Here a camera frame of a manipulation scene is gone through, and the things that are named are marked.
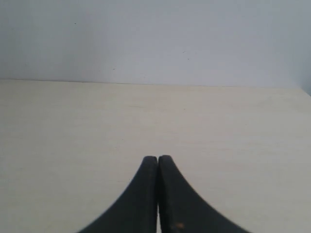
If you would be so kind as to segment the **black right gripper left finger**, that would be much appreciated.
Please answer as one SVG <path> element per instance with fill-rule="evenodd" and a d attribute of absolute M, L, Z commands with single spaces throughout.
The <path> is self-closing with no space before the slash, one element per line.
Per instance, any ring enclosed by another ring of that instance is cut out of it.
<path fill-rule="evenodd" d="M 143 158 L 119 198 L 82 233 L 155 233 L 157 227 L 157 158 Z"/>

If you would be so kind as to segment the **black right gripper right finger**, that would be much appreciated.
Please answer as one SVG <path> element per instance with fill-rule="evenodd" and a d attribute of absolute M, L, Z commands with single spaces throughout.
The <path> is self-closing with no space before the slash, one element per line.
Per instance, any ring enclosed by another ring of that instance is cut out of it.
<path fill-rule="evenodd" d="M 158 160 L 158 206 L 163 233 L 244 233 L 190 186 L 171 156 Z"/>

